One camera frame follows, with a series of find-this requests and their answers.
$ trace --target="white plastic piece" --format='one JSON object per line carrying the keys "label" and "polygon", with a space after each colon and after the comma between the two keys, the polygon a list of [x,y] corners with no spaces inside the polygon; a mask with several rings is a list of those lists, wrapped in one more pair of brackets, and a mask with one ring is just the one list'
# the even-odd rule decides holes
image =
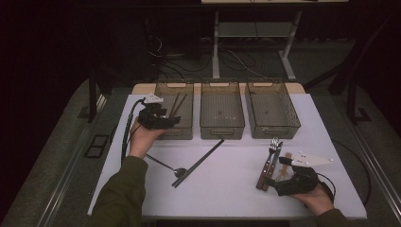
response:
{"label": "white plastic piece", "polygon": [[145,97],[145,103],[161,103],[164,102],[165,100],[162,97],[157,97],[154,94],[149,94]]}
{"label": "white plastic piece", "polygon": [[302,166],[302,167],[313,167],[313,166],[322,166],[334,163],[333,159],[319,157],[313,154],[307,154],[303,152],[299,152],[298,155],[294,157],[291,164],[293,166]]}

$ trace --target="chopsticks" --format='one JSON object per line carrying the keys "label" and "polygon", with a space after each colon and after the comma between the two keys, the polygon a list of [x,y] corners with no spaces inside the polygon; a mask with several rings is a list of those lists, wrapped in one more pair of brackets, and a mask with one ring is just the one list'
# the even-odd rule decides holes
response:
{"label": "chopsticks", "polygon": [[185,175],[183,175],[183,177],[177,179],[177,181],[175,181],[172,186],[174,187],[178,187],[178,185],[180,185],[181,182],[183,182],[183,180],[185,180],[186,177],[189,176],[189,174],[191,174],[209,155],[211,155],[213,153],[213,151],[215,151],[215,149],[217,149],[222,143],[224,142],[224,139],[221,139],[213,148],[211,148],[205,155],[203,155],[203,157],[201,157],[193,166],[191,166],[188,171],[185,173]]}

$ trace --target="utensil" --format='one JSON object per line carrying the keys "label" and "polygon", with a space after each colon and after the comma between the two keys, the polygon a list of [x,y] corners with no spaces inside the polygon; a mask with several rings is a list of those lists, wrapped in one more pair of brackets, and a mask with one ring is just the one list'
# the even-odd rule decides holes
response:
{"label": "utensil", "polygon": [[168,166],[168,165],[166,165],[166,164],[160,162],[159,160],[153,158],[152,156],[150,156],[150,155],[148,155],[148,154],[147,154],[147,157],[148,157],[150,160],[152,160],[152,161],[154,161],[154,162],[156,162],[156,163],[158,163],[158,164],[160,164],[160,165],[162,165],[162,166],[164,166],[164,167],[166,167],[166,168],[169,168],[169,169],[173,170],[174,175],[175,175],[178,179],[180,179],[181,177],[183,177],[183,175],[185,175],[185,173],[187,172],[186,168],[172,168],[172,167],[170,167],[170,166]]}
{"label": "utensil", "polygon": [[170,114],[168,115],[169,118],[172,118],[172,117],[173,117],[173,112],[174,112],[175,105],[176,105],[176,103],[177,103],[177,100],[178,100],[178,97],[179,97],[179,96],[180,96],[180,93],[177,94],[176,99],[174,100],[173,106],[171,107]]}
{"label": "utensil", "polygon": [[[278,146],[276,148],[276,151],[274,152],[273,161],[271,161],[271,163],[269,164],[269,168],[265,174],[264,179],[271,178],[273,176],[273,172],[274,172],[275,166],[277,164],[278,157],[280,156],[282,146],[283,146],[283,142],[280,142],[280,144],[278,144]],[[269,189],[269,186],[266,183],[263,183],[262,190],[268,191],[268,189]]]}
{"label": "utensil", "polygon": [[203,157],[201,157],[193,166],[191,166],[188,171],[177,181],[175,181],[172,186],[178,187],[183,180],[185,180],[186,177],[189,176],[209,155],[215,151],[222,143],[224,142],[224,139],[221,139],[213,148],[211,148]]}
{"label": "utensil", "polygon": [[174,112],[173,112],[173,110],[171,110],[171,113],[170,113],[170,116],[169,116],[170,118],[172,118],[172,117],[175,116],[175,114],[176,114],[177,111],[180,109],[181,105],[183,104],[183,101],[185,100],[186,96],[187,96],[187,94],[185,94],[185,96],[183,96],[183,99],[181,99],[180,103],[178,104],[178,106],[177,106],[177,108],[174,110]]}
{"label": "utensil", "polygon": [[260,173],[259,180],[257,181],[257,184],[256,184],[257,189],[262,189],[263,184],[265,183],[264,177],[266,176],[266,174],[268,172],[270,162],[271,162],[271,156],[277,150],[278,141],[279,141],[279,139],[277,137],[273,137],[273,139],[271,140],[271,143],[269,145],[269,157],[268,157],[268,160],[266,160],[265,164],[263,165],[262,172]]}

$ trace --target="tray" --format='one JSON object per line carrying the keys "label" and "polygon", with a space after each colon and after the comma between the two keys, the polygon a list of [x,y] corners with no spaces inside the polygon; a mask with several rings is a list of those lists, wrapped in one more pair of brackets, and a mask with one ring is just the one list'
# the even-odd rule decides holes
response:
{"label": "tray", "polygon": [[239,140],[244,132],[236,79],[204,79],[200,95],[200,138]]}
{"label": "tray", "polygon": [[181,117],[180,123],[159,136],[158,139],[191,140],[193,138],[194,80],[159,79],[154,94],[164,99],[162,107],[167,109],[167,117],[173,114],[174,102],[176,103],[174,110],[177,110],[174,115]]}
{"label": "tray", "polygon": [[292,139],[301,127],[283,79],[247,79],[245,97],[253,138]]}

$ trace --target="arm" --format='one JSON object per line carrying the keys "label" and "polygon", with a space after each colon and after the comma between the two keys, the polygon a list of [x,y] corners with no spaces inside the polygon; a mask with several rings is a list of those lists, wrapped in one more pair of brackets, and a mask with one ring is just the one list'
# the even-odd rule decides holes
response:
{"label": "arm", "polygon": [[143,158],[154,140],[164,132],[147,130],[135,120],[129,156],[101,189],[87,226],[141,226],[148,170]]}
{"label": "arm", "polygon": [[352,222],[334,207],[333,202],[320,184],[309,193],[292,195],[291,197],[301,201],[309,208],[316,216],[315,221],[319,227],[352,226]]}

